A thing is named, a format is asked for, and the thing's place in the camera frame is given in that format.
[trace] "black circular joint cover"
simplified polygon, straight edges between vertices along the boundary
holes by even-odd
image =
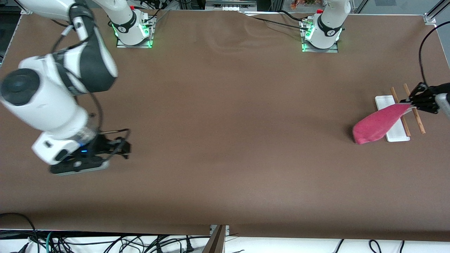
[[[0,95],[13,105],[30,102],[40,85],[39,75],[29,68],[20,68],[9,73],[0,84]]]

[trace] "white floor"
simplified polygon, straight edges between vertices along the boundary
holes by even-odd
[[[89,238],[69,238],[67,242],[92,243],[103,241],[114,241],[118,237],[89,237]],[[144,236],[142,240],[145,244],[152,242],[155,236]],[[171,236],[170,238],[185,238],[185,236]],[[205,246],[208,239],[192,239],[194,248],[201,252],[201,247]],[[225,253],[235,253],[241,250],[243,253],[333,253],[339,242],[338,239],[294,239],[294,238],[256,238],[256,237],[227,237],[225,243]],[[27,243],[27,239],[0,240],[0,253],[17,252]],[[383,253],[397,253],[400,249],[400,241],[379,240]],[[71,249],[74,253],[103,253],[110,244],[98,245],[73,245]],[[117,243],[109,253],[118,253],[121,243]],[[186,249],[186,242],[182,241],[183,252]],[[179,253],[180,244],[173,243],[162,249],[164,253]],[[26,253],[36,253],[37,246],[31,243]],[[371,253],[368,240],[347,239],[343,242],[339,253]],[[406,241],[403,253],[449,253],[450,243],[447,242],[421,242]],[[139,253],[132,247],[126,247],[123,253]]]

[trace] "brown tabletop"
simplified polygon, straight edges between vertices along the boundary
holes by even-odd
[[[356,145],[374,97],[421,81],[421,16],[349,16],[338,54],[303,53],[298,31],[237,12],[173,11],[152,49],[117,49],[119,78],[98,93],[105,130],[128,127],[133,152],[107,170],[55,176],[39,135],[0,107],[0,211],[38,229],[240,236],[450,240],[450,122],[421,113],[411,141]],[[279,15],[266,15],[295,24]],[[0,77],[46,54],[62,27],[23,16]],[[71,34],[63,43],[76,41]],[[450,81],[437,34],[423,49],[430,85]],[[88,96],[83,107],[94,112]],[[27,228],[2,219],[0,227]]]

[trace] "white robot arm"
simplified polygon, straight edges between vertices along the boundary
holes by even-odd
[[[32,149],[50,165],[65,161],[98,139],[98,127],[90,123],[88,113],[74,96],[109,90],[117,77],[114,60],[89,8],[82,1],[74,0],[67,15],[72,25],[65,32],[74,27],[80,42],[21,61],[19,69],[8,74],[0,84],[2,104],[33,128],[43,131]],[[103,160],[97,158],[97,162],[98,167]]]
[[[51,19],[69,20],[68,8],[84,0],[18,0],[32,12]],[[93,0],[111,19],[113,28],[126,45],[136,45],[149,36],[147,13],[131,9],[126,0]]]
[[[327,0],[323,13],[314,14],[314,27],[306,39],[317,48],[330,48],[339,39],[342,25],[350,11],[350,0]]]

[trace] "pink cloth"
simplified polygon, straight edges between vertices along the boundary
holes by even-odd
[[[383,138],[410,106],[410,104],[393,104],[365,117],[353,127],[355,142],[364,144]]]

